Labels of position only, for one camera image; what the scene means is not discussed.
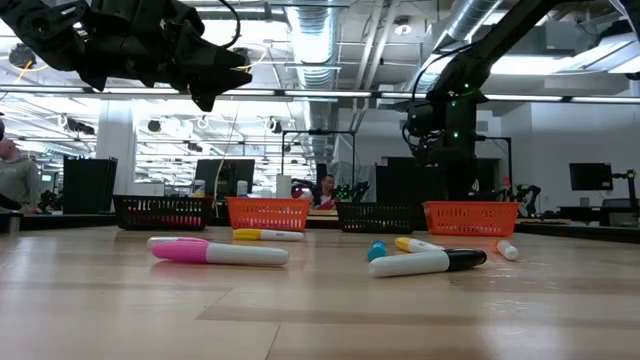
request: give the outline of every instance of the pink marker cap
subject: pink marker cap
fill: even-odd
[[[208,242],[176,241],[173,243],[154,245],[151,248],[151,253],[158,259],[204,264],[207,262],[208,247]]]

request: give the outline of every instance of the black basket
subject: black basket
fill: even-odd
[[[337,203],[338,222],[344,232],[411,234],[415,209],[411,205]]]
[[[203,230],[212,198],[114,195],[118,227],[124,230]]]

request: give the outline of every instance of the blue marker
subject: blue marker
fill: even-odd
[[[374,259],[384,256],[387,256],[387,245],[380,240],[374,241],[367,252],[367,260],[372,262]]]

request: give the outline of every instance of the pink marker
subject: pink marker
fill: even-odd
[[[156,244],[151,253],[159,259],[196,264],[284,265],[289,262],[289,253],[282,249],[207,241],[179,240]]]
[[[190,242],[202,242],[208,244],[205,239],[188,238],[188,237],[168,237],[168,236],[154,236],[147,241],[147,249],[151,249],[154,245],[171,243],[176,241],[190,241]]]

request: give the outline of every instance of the black marker cap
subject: black marker cap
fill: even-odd
[[[449,256],[447,271],[469,270],[487,261],[487,254],[482,250],[451,249],[444,250],[444,252]]]

